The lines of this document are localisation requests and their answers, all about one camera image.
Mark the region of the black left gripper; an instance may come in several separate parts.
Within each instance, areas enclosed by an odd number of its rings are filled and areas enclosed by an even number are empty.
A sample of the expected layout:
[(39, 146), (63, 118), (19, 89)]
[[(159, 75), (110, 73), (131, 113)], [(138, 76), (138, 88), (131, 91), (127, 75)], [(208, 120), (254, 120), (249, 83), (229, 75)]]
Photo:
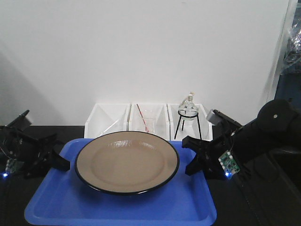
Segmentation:
[[(4, 169), (8, 159), (17, 161), (17, 171), (10, 176), (23, 174), (24, 177), (37, 177), (42, 147), (63, 144), (58, 140), (56, 133), (36, 139), (15, 128), (5, 126), (0, 128), (0, 158), (4, 160)], [(70, 170), (70, 162), (54, 150), (47, 153), (43, 159), (50, 168), (60, 171)]]

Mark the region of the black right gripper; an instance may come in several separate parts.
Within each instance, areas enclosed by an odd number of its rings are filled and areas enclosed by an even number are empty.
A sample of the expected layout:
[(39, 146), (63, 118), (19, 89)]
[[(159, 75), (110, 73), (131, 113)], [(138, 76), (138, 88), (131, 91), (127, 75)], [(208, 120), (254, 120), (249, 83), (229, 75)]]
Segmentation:
[(186, 136), (182, 140), (182, 148), (189, 148), (193, 151), (201, 150), (192, 161), (186, 166), (185, 174), (194, 175), (203, 171), (206, 179), (230, 179), (233, 174), (230, 170), (224, 169), (219, 161), (220, 157), (230, 152), (233, 141), (230, 136), (220, 135), (211, 141)]

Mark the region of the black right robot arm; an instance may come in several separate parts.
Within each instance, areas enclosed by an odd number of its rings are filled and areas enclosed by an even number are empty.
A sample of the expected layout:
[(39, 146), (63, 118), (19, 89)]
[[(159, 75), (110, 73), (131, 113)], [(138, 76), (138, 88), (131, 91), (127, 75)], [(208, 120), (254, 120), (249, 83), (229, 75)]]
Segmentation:
[(234, 168), (274, 148), (301, 147), (301, 114), (286, 100), (269, 101), (244, 126), (216, 109), (208, 120), (221, 127), (220, 136), (212, 141), (190, 136), (182, 140), (182, 147), (196, 154), (185, 168), (189, 176), (202, 171), (208, 179), (224, 180), (238, 172)]

